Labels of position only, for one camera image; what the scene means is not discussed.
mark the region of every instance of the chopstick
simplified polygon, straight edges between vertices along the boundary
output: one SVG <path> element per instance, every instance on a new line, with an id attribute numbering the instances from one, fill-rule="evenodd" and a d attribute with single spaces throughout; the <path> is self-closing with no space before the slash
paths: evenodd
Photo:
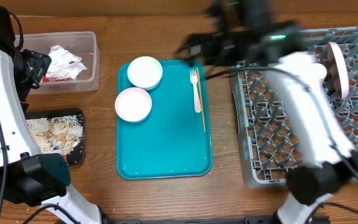
<path id="1" fill-rule="evenodd" d="M 204 125 L 204 133 L 205 133 L 206 130 L 205 130 L 205 117 L 204 117 L 203 94 L 201 93 L 200 72 L 198 71 L 198 68 L 197 68 L 197 78 L 198 78 L 198 91 L 199 91 L 199 93 L 200 93 L 201 114 L 203 115 L 203 125 Z"/>

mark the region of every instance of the fork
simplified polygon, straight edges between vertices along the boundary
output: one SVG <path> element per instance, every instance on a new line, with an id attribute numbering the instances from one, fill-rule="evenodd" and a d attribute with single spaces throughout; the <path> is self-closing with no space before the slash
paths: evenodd
<path id="1" fill-rule="evenodd" d="M 200 103 L 200 97 L 198 96 L 198 90 L 197 90 L 197 71 L 191 70 L 190 71 L 190 82 L 193 84 L 193 92 L 194 92 L 194 110 L 196 113 L 201 112 L 201 103 Z"/>

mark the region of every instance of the blue tray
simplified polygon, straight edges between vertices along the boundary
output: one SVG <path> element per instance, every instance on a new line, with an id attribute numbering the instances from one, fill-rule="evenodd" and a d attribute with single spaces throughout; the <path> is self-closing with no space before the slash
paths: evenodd
<path id="1" fill-rule="evenodd" d="M 148 91 L 149 116 L 139 123 L 117 117 L 117 170 L 129 180 L 205 175 L 212 167 L 211 128 L 205 81 L 201 81 L 206 133 L 201 113 L 194 110 L 190 68 L 179 60 L 160 62 L 160 83 Z M 133 87 L 129 63 L 118 73 L 118 94 Z M 203 80 L 204 68 L 196 62 Z"/>

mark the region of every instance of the dish rack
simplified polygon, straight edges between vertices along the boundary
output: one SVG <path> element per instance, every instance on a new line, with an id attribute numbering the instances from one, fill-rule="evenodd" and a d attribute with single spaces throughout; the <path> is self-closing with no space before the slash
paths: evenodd
<path id="1" fill-rule="evenodd" d="M 336 42 L 344 55 L 349 96 L 329 97 L 346 136 L 358 148 L 358 27 L 303 30 L 317 61 L 327 60 L 327 43 Z M 237 67 L 254 66 L 245 61 Z M 238 145 L 244 183 L 252 189 L 285 185 L 288 170 L 301 165 L 296 126 L 288 118 L 277 91 L 269 89 L 263 72 L 238 72 L 230 78 L 237 111 Z"/>

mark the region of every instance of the wooden surface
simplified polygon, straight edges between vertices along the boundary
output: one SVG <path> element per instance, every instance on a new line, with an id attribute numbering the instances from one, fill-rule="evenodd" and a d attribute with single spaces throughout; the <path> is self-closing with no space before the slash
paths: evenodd
<path id="1" fill-rule="evenodd" d="M 223 0 L 223 3 L 237 0 Z M 0 0 L 17 15 L 139 16 L 203 14 L 212 0 Z M 268 0 L 276 13 L 358 12 L 355 0 Z"/>
<path id="2" fill-rule="evenodd" d="M 358 13 L 280 14 L 278 20 L 297 19 L 304 28 L 358 26 Z M 24 33 L 93 31 L 101 56 L 100 89 L 96 92 L 30 96 L 30 110 L 79 107 L 86 122 L 86 158 L 70 167 L 72 184 L 82 195 L 114 219 L 242 218 L 270 215 L 287 197 L 286 190 L 248 189 L 241 175 L 236 119 L 227 80 L 207 83 L 214 164 L 204 177 L 137 180 L 123 179 L 116 170 L 117 73 L 138 56 L 172 59 L 187 34 L 209 30 L 204 16 L 82 17 L 23 19 Z M 358 209 L 358 184 L 344 187 L 333 199 Z M 35 208 L 4 202 L 1 223 L 21 223 Z M 327 207 L 333 223 L 358 223 L 358 216 Z M 57 218 L 43 212 L 39 224 Z"/>

